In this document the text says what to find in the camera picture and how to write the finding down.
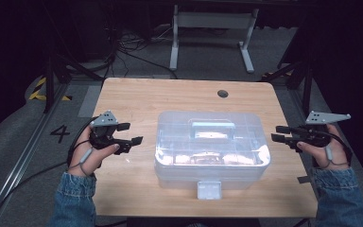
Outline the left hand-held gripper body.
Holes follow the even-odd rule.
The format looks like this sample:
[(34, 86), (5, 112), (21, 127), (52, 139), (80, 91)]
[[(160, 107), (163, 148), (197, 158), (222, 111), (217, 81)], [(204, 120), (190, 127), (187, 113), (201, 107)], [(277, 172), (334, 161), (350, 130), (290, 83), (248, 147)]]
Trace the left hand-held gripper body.
[(118, 128), (118, 121), (111, 111), (106, 111), (90, 122), (90, 143), (96, 149), (103, 149), (114, 143), (113, 133)]

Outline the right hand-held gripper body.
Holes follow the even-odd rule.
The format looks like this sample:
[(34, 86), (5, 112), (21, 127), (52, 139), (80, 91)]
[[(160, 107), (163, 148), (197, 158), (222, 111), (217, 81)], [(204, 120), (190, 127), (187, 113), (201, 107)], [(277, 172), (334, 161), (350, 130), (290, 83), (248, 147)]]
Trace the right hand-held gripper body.
[(302, 130), (300, 138), (315, 147), (326, 147), (332, 140), (332, 133), (327, 125), (343, 120), (349, 120), (351, 116), (346, 113), (321, 113), (312, 111), (306, 118), (304, 125), (299, 126)]

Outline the clear plastic storage box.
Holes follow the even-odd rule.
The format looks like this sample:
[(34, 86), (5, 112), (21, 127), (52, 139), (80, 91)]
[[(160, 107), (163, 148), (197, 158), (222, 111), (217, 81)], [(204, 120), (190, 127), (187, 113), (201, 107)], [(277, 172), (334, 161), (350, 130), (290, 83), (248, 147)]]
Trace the clear plastic storage box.
[(155, 173), (164, 188), (193, 189), (200, 200), (244, 190), (271, 161), (254, 113), (166, 111), (159, 115)]

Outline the person's right hand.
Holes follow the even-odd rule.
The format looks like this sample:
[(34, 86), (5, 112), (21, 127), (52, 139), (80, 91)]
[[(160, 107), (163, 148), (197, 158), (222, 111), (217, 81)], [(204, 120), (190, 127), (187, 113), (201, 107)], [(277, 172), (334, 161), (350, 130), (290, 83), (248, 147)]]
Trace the person's right hand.
[(325, 148), (314, 147), (303, 141), (298, 142), (297, 147), (312, 155), (320, 169), (343, 170), (350, 167), (344, 147), (335, 138)]

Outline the person's left hand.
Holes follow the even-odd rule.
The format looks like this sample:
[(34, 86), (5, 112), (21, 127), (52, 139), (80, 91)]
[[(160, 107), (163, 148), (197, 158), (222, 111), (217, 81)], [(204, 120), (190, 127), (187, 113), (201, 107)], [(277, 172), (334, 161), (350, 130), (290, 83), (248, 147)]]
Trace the person's left hand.
[(74, 176), (88, 177), (100, 166), (101, 162), (113, 155), (118, 149), (117, 144), (103, 149), (95, 149), (89, 142), (91, 129), (85, 128), (76, 142), (76, 148), (67, 172)]

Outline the black metal stand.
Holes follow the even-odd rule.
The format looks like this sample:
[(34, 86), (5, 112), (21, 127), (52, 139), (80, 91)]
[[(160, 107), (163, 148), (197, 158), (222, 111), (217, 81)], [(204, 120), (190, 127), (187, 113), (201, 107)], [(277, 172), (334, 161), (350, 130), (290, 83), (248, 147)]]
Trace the black metal stand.
[(88, 78), (95, 81), (103, 81), (104, 78), (94, 73), (92, 70), (85, 68), (76, 61), (72, 61), (59, 54), (50, 54), (46, 62), (45, 70), (45, 89), (46, 89), (46, 101), (44, 113), (47, 114), (52, 108), (56, 101), (55, 90), (54, 90), (54, 78), (57, 78), (60, 84), (68, 84), (72, 77), (70, 70), (67, 66), (71, 66), (76, 71), (87, 76)]
[(302, 91), (302, 111), (309, 114), (310, 97), (313, 79), (312, 63), (314, 61), (314, 53), (312, 50), (303, 52), (303, 56), (299, 61), (293, 62), (284, 66), (274, 73), (265, 73), (260, 79), (260, 82), (271, 82), (281, 76), (291, 73), (291, 76), (286, 81), (285, 85), (290, 90), (297, 90), (299, 85), (303, 83)]

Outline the yellow and black floor tape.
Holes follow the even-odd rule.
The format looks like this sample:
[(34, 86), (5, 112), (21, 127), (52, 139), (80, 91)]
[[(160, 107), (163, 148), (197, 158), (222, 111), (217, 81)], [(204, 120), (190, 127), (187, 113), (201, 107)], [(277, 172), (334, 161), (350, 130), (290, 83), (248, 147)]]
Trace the yellow and black floor tape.
[(46, 95), (42, 95), (41, 94), (41, 90), (44, 86), (44, 84), (46, 83), (46, 77), (41, 77), (34, 90), (32, 91), (31, 95), (29, 96), (29, 100), (32, 100), (32, 99), (38, 99), (38, 100), (46, 100)]

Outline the white metal stand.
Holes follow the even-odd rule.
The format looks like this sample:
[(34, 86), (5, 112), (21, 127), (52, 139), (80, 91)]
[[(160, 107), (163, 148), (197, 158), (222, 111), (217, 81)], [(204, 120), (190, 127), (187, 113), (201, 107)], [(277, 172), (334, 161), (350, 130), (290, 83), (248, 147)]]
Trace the white metal stand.
[(238, 47), (249, 74), (254, 72), (248, 46), (257, 20), (259, 9), (253, 9), (249, 13), (223, 13), (223, 12), (192, 12), (180, 11), (178, 5), (174, 6), (172, 31), (173, 40), (170, 54), (169, 68), (178, 68), (179, 56), (179, 28), (222, 28), (245, 29), (246, 38), (238, 43)]

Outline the grey floor rail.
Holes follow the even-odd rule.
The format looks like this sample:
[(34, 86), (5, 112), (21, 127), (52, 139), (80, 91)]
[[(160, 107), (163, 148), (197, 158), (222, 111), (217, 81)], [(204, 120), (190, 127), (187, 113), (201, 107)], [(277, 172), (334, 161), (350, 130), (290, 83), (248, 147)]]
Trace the grey floor rail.
[(11, 169), (2, 189), (0, 190), (0, 210), (6, 203), (6, 200), (10, 197), (11, 193), (14, 192), (16, 187), (19, 185), (31, 158), (35, 153), (35, 149), (42, 137), (42, 133), (45, 130), (52, 115), (56, 111), (62, 97), (65, 95), (67, 88), (68, 86), (66, 84), (59, 85), (58, 89), (53, 93), (54, 96), (52, 98), (52, 103), (49, 104), (48, 100), (46, 100), (45, 104), (49, 105), (50, 109), (46, 113), (42, 113), (40, 115), (40, 118), (33, 127), (33, 132), (27, 140), (21, 155), (19, 156), (14, 167)]

